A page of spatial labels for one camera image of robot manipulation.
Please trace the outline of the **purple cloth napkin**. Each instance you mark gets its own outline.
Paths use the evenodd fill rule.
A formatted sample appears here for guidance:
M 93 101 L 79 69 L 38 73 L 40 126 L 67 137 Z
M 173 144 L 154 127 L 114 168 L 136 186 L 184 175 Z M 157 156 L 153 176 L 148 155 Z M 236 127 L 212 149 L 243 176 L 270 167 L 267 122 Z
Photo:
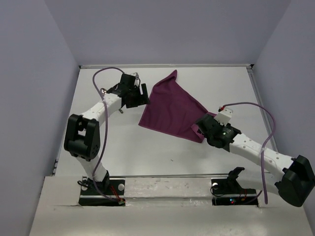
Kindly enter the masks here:
M 195 122 L 205 114 L 215 116 L 176 81 L 177 70 L 157 82 L 151 91 L 139 126 L 174 137 L 202 143 Z

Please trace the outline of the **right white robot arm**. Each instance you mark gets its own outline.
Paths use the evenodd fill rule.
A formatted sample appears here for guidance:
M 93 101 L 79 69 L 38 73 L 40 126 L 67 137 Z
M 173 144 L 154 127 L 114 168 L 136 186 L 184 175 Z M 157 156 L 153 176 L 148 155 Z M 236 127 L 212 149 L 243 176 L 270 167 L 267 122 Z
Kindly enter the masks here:
M 293 158 L 264 148 L 229 123 L 220 124 L 210 114 L 195 124 L 210 146 L 241 156 L 269 172 L 269 176 L 259 180 L 262 190 L 279 195 L 295 207 L 301 207 L 313 190 L 315 174 L 307 158 L 301 155 Z

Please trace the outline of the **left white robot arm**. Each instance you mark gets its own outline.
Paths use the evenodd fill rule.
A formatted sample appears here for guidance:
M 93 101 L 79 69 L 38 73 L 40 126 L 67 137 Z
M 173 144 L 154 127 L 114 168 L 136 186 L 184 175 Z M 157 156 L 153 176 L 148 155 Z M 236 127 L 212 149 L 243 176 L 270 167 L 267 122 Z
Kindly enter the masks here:
M 104 194 L 109 188 L 109 173 L 100 162 L 100 127 L 108 127 L 109 117 L 123 107 L 134 108 L 149 104 L 146 84 L 137 73 L 121 75 L 119 83 L 101 92 L 101 100 L 80 115 L 72 114 L 67 121 L 64 149 L 84 168 L 92 189 Z

